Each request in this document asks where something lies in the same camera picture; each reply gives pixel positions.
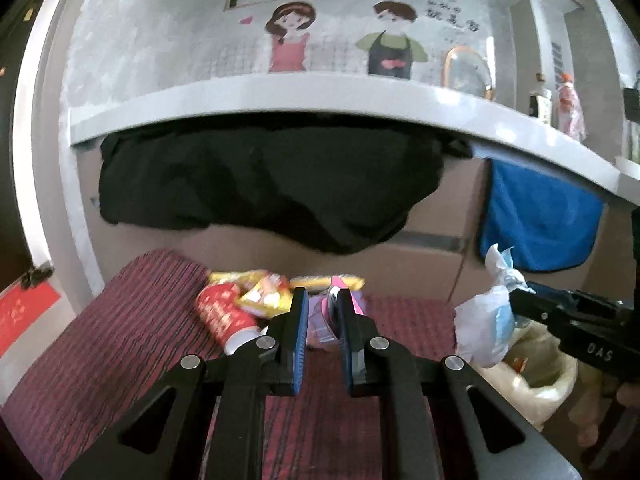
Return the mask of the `person's right hand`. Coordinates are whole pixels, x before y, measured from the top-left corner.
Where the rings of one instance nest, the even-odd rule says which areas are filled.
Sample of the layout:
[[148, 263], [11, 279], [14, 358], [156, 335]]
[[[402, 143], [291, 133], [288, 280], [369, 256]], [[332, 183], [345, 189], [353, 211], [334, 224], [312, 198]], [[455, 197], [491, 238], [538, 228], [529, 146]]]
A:
[[600, 373], [582, 378], [582, 394], [568, 414], [581, 448], [620, 448], [638, 417], [639, 385], [619, 385]]

